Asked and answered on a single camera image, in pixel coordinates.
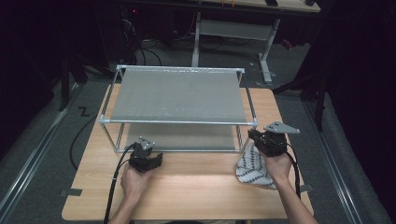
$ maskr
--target striped towel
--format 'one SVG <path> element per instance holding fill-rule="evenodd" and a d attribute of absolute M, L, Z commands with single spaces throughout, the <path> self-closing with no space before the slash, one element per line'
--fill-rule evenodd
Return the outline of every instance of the striped towel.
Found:
<path fill-rule="evenodd" d="M 267 174 L 265 161 L 254 144 L 247 146 L 244 155 L 239 160 L 236 166 L 236 176 L 242 183 L 263 185 L 276 189 L 274 181 Z"/>

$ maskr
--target black wire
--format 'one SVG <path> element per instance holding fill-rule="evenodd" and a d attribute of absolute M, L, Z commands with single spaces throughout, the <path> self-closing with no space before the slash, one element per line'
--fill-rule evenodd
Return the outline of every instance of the black wire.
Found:
<path fill-rule="evenodd" d="M 85 129 L 94 119 L 96 119 L 96 116 L 93 117 L 93 118 L 91 118 L 90 121 L 88 121 L 88 122 L 78 131 L 78 133 L 76 134 L 75 138 L 73 139 L 72 145 L 70 145 L 70 148 L 69 148 L 69 158 L 70 158 L 70 162 L 72 163 L 73 167 L 74 167 L 76 170 L 77 170 L 78 168 L 77 168 L 77 166 L 76 166 L 76 163 L 75 163 L 74 160 L 73 160 L 73 147 L 74 147 L 74 144 L 76 143 L 76 141 L 77 141 L 79 135 L 82 133 L 82 131 L 84 131 L 84 129 Z"/>
<path fill-rule="evenodd" d="M 126 162 L 126 161 L 122 162 L 123 158 L 125 157 L 126 153 L 129 151 L 129 149 L 131 149 L 131 147 L 133 145 L 134 144 L 125 148 L 125 151 L 122 153 L 122 156 L 119 160 L 119 164 L 117 165 L 116 171 L 114 172 L 113 180 L 111 182 L 110 192 L 108 193 L 107 208 L 106 208 L 106 214 L 105 214 L 105 219 L 104 219 L 105 224 L 108 223 L 108 217 L 110 215 L 111 203 L 113 202 L 114 188 L 116 187 L 117 176 L 119 175 L 119 170 L 120 170 L 121 166 Z"/>
<path fill-rule="evenodd" d="M 145 52 L 144 52 L 142 49 L 140 49 L 140 52 L 142 52 L 143 65 L 146 65 L 146 55 L 145 55 Z"/>
<path fill-rule="evenodd" d="M 177 38 L 177 39 L 174 39 L 174 41 L 178 41 L 178 40 L 182 40 L 182 39 L 185 39 L 185 38 L 190 38 L 190 37 L 192 37 L 192 36 L 195 36 L 195 35 L 190 35 L 190 36 L 187 36 L 190 32 L 191 32 L 191 29 L 192 29 L 192 27 L 193 27 L 193 25 L 194 25 L 194 22 L 195 22 L 195 17 L 196 17 L 196 12 L 194 12 L 194 14 L 192 15 L 192 21 L 191 21 L 191 24 L 190 24 L 190 28 L 189 28 L 189 30 L 186 32 L 186 34 L 184 34 L 182 37 L 180 37 L 180 38 Z"/>
<path fill-rule="evenodd" d="M 145 50 L 145 51 L 148 51 L 148 52 L 150 52 L 150 53 L 152 53 L 155 57 L 157 57 L 157 59 L 158 59 L 158 62 L 160 63 L 160 66 L 163 66 L 163 63 L 161 62 L 161 59 L 160 59 L 160 57 L 156 54 L 156 53 L 154 53 L 152 50 L 149 50 L 149 49 L 142 49 L 142 52 L 143 52 L 143 50 Z"/>
<path fill-rule="evenodd" d="M 298 169 L 298 163 L 297 163 L 297 154 L 294 150 L 294 148 L 288 143 L 288 146 L 291 148 L 291 150 L 293 151 L 294 154 L 294 158 L 289 154 L 289 152 L 286 152 L 286 154 L 289 156 L 289 158 L 291 159 L 291 164 L 293 165 L 294 168 L 294 174 L 295 174 L 295 187 L 296 187 L 296 194 L 297 196 L 301 199 L 301 192 L 300 192 L 300 172 Z"/>
<path fill-rule="evenodd" d="M 133 56 L 132 56 L 132 63 L 131 63 L 131 65 L 136 65 L 136 62 L 137 62 L 136 55 L 133 55 Z"/>
<path fill-rule="evenodd" d="M 215 37 L 213 37 L 213 38 L 208 38 L 208 39 L 206 39 L 207 42 L 206 42 L 205 44 L 207 44 L 207 43 L 209 43 L 209 42 L 212 42 L 212 43 L 213 43 L 213 42 L 216 42 L 217 39 L 218 39 L 218 38 L 215 38 Z M 223 37 L 220 37 L 220 38 L 219 38 L 219 44 L 218 44 L 217 46 L 215 46 L 214 48 L 206 48 L 206 47 L 203 46 L 204 43 L 200 44 L 199 46 L 200 46 L 200 48 L 202 48 L 202 49 L 214 50 L 214 49 L 218 49 L 218 48 L 220 48 L 220 47 L 222 46 L 223 40 L 224 40 L 224 38 L 223 38 Z"/>
<path fill-rule="evenodd" d="M 224 38 L 224 43 L 232 44 L 232 45 L 239 45 L 239 46 L 245 46 L 245 45 L 249 44 L 252 41 L 254 41 L 254 40 L 253 39 L 249 39 L 249 40 L 244 40 L 243 43 L 238 43 L 236 41 L 232 41 L 230 38 Z"/>
<path fill-rule="evenodd" d="M 271 141 L 273 144 L 275 144 L 276 146 L 278 146 L 277 142 L 274 141 L 272 138 L 267 137 L 266 135 L 263 135 L 262 137 L 264 137 L 265 139 L 268 139 L 269 141 Z M 297 163 L 297 154 L 296 151 L 294 150 L 294 148 L 291 146 L 291 144 L 287 143 L 287 145 L 291 148 L 291 150 L 293 151 L 294 154 L 294 158 L 289 154 L 289 152 L 285 152 L 286 155 L 289 156 L 290 160 L 291 160 L 291 164 L 293 165 L 294 168 L 294 175 L 295 175 L 295 181 L 294 181 L 294 185 L 296 188 L 296 194 L 297 196 L 301 199 L 301 191 L 300 191 L 300 172 L 298 169 L 298 163 Z"/>
<path fill-rule="evenodd" d="M 194 40 L 190 40 L 192 37 L 194 37 L 194 35 L 186 37 L 184 39 L 180 39 L 180 40 L 174 40 L 174 44 L 182 46 L 182 47 L 187 47 L 187 46 L 191 46 L 194 44 Z"/>

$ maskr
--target wooden tabletop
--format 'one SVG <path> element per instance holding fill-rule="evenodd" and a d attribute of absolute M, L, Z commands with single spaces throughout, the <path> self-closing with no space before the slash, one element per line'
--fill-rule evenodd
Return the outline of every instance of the wooden tabletop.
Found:
<path fill-rule="evenodd" d="M 116 84 L 112 95 L 117 95 L 119 90 L 120 86 Z M 245 89 L 241 89 L 241 92 L 245 99 Z M 275 120 L 281 121 L 270 90 L 250 89 L 250 93 L 260 123 L 258 130 L 262 131 L 263 126 Z M 249 114 L 247 102 L 244 102 L 244 108 Z M 247 137 L 247 130 L 248 127 L 242 128 L 243 139 Z M 109 131 L 116 133 L 118 129 L 110 128 Z M 238 181 L 235 168 L 241 156 L 238 153 L 216 152 L 164 153 L 163 165 L 155 171 L 132 219 L 286 218 L 276 190 Z M 72 189 L 82 189 L 82 193 L 80 196 L 67 197 L 62 213 L 64 219 L 103 220 L 112 176 L 119 159 L 120 153 L 114 152 L 104 131 L 96 122 L 72 185 Z M 120 176 L 110 216 L 114 214 L 123 197 Z M 290 171 L 290 182 L 294 183 L 293 171 Z M 302 193 L 302 201 L 313 213 L 306 192 Z"/>
<path fill-rule="evenodd" d="M 220 3 L 221 0 L 201 0 L 202 2 L 210 3 Z M 234 7 L 244 6 L 244 7 L 263 7 L 272 8 L 277 10 L 291 10 L 300 12 L 320 12 L 320 7 L 318 4 L 314 4 L 312 7 L 305 3 L 305 0 L 276 0 L 278 3 L 277 7 L 269 7 L 265 3 L 265 0 L 224 0 L 225 7 L 231 7 L 232 3 Z"/>

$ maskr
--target dark background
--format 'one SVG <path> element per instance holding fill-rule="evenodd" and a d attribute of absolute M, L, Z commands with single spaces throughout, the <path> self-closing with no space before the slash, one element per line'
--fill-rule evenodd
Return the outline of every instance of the dark background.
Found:
<path fill-rule="evenodd" d="M 312 44 L 296 80 L 317 74 L 295 89 L 316 90 L 325 66 L 327 92 L 354 153 L 378 194 L 390 211 L 396 200 L 392 181 L 395 164 L 391 157 L 395 146 L 396 19 L 395 1 L 347 0 L 318 1 L 324 16 L 343 21 L 323 22 L 282 20 L 276 42 L 288 39 L 293 45 Z M 81 73 L 82 62 L 76 55 L 109 67 L 106 44 L 111 34 L 104 26 L 122 29 L 106 4 L 90 2 L 46 2 L 26 4 L 8 2 L 0 9 L 0 115 L 1 158 L 16 141 L 29 120 L 53 97 L 51 88 L 60 78 L 64 58 L 75 60 L 73 75 Z M 192 12 L 139 8 L 136 28 L 169 45 L 184 34 Z"/>

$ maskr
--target metal rack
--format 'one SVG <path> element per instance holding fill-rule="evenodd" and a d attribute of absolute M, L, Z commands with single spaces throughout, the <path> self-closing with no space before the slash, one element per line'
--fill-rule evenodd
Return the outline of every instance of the metal rack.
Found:
<path fill-rule="evenodd" d="M 216 35 L 235 38 L 245 38 L 266 41 L 263 53 L 259 53 L 260 66 L 262 67 L 262 76 L 265 83 L 271 84 L 271 74 L 268 69 L 267 57 L 271 46 L 274 42 L 277 27 L 280 19 L 276 19 L 272 26 L 255 25 L 227 21 L 210 21 L 201 20 L 201 13 L 198 12 L 197 22 L 195 25 L 195 43 L 192 53 L 191 67 L 198 67 L 199 64 L 199 40 L 200 35 Z"/>
<path fill-rule="evenodd" d="M 119 77 L 120 91 L 112 97 Z M 117 152 L 139 136 L 155 141 L 158 151 L 240 152 L 248 142 L 240 126 L 258 126 L 244 69 L 131 65 L 117 66 L 99 123 Z M 120 125 L 118 136 L 111 136 L 110 124 Z"/>

